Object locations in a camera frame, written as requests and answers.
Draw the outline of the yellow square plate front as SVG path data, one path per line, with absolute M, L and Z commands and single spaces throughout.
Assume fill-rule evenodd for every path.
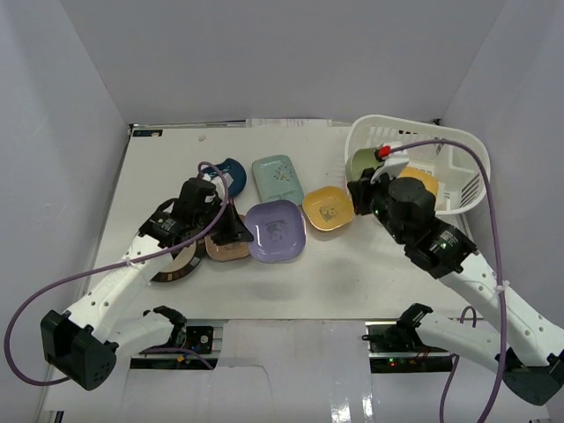
M 431 174 L 417 169 L 416 167 L 406 167 L 399 175 L 400 178 L 413 178 L 423 183 L 427 191 L 437 197 L 439 183 Z

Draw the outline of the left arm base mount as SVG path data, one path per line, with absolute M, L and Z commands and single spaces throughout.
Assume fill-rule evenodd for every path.
M 130 360 L 130 369 L 135 370 L 213 370 L 218 362 L 222 347 L 221 326 L 189 326 L 183 348 L 201 355 L 206 361 L 202 362 L 197 356 L 188 352 L 152 352 L 138 355 Z

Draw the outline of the brown square plate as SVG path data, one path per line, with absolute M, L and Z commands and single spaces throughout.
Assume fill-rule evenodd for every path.
M 206 253 L 210 259 L 216 262 L 229 262 L 239 260 L 249 255 L 250 240 L 232 241 L 219 245 L 212 239 L 213 235 L 219 234 L 221 224 L 217 223 L 204 238 Z

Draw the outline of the round dark mirrored plate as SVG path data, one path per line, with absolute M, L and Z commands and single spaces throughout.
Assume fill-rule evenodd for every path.
M 202 237 L 177 248 L 204 228 L 187 211 L 181 211 L 177 203 L 177 198 L 170 198 L 160 204 L 144 223 L 144 229 L 139 230 L 151 240 L 151 254 L 164 251 L 149 260 L 151 281 L 156 283 L 171 283 L 188 276 L 204 257 Z

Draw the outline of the purple square plate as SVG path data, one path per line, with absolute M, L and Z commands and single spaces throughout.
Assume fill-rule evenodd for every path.
M 300 208 L 291 201 L 254 205 L 248 210 L 244 225 L 254 236 L 249 253 L 261 263 L 292 261 L 306 246 L 305 222 Z

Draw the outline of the light green rectangular plate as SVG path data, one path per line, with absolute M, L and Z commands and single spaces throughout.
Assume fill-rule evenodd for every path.
M 255 160 L 252 172 L 262 203 L 287 200 L 298 206 L 302 204 L 303 188 L 287 155 L 279 154 Z

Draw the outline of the yellow square plate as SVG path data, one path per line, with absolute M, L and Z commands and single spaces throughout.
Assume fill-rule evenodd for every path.
M 325 186 L 309 192 L 302 200 L 302 209 L 311 225 L 322 232 L 345 226 L 355 216 L 353 202 L 336 186 Z
M 413 178 L 423 183 L 427 191 L 437 197 L 439 183 L 431 174 L 417 169 L 416 167 L 406 167 L 399 175 L 400 178 Z

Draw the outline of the dark blue leaf plate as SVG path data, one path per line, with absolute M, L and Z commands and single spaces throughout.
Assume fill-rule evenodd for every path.
M 215 167 L 224 175 L 227 184 L 227 192 L 230 198 L 236 198 L 242 193 L 247 183 L 247 173 L 242 164 L 232 158 L 227 158 L 223 162 L 218 163 Z M 202 171 L 207 173 L 217 173 L 209 166 L 204 166 Z M 216 186 L 216 190 L 220 198 L 225 196 L 225 188 Z

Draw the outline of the white plastic dish basket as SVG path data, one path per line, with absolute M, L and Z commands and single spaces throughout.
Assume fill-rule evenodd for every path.
M 345 140 L 344 162 L 359 149 L 380 145 L 396 147 L 431 139 L 448 139 L 466 145 L 480 158 L 486 173 L 491 174 L 487 149 L 471 133 L 386 115 L 365 115 L 352 124 Z M 438 181 L 435 209 L 439 215 L 465 213 L 486 196 L 479 167 L 467 151 L 439 143 L 409 149 L 406 153 L 410 167 L 421 169 Z

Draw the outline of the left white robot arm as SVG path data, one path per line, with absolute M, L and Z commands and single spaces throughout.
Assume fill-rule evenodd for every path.
M 187 333 L 181 312 L 158 306 L 133 322 L 122 324 L 120 319 L 158 273 L 207 235 L 219 245 L 254 239 L 234 209 L 223 175 L 188 179 L 180 195 L 159 206 L 137 230 L 120 262 L 109 266 L 94 288 L 64 312 L 43 317 L 47 362 L 83 389 L 94 390 L 121 355 L 153 348 L 180 351 Z

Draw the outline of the green square plate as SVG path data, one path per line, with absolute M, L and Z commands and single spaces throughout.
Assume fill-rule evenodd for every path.
M 345 163 L 345 178 L 347 182 L 356 182 L 364 177 L 370 179 L 384 162 L 377 158 L 378 148 L 364 148 L 357 150 Z

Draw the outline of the papers at table back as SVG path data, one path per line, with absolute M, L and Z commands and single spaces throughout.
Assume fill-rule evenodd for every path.
M 330 128 L 332 120 L 311 118 L 249 118 L 246 128 Z

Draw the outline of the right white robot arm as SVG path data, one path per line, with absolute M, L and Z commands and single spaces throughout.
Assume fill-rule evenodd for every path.
M 546 320 L 495 272 L 476 245 L 435 215 L 435 196 L 422 181 L 367 169 L 348 182 L 356 214 L 373 214 L 410 261 L 463 297 L 498 332 L 461 327 L 431 307 L 414 303 L 394 326 L 366 340 L 399 351 L 423 346 L 448 350 L 494 373 L 522 400 L 546 404 L 563 387 L 563 330 Z

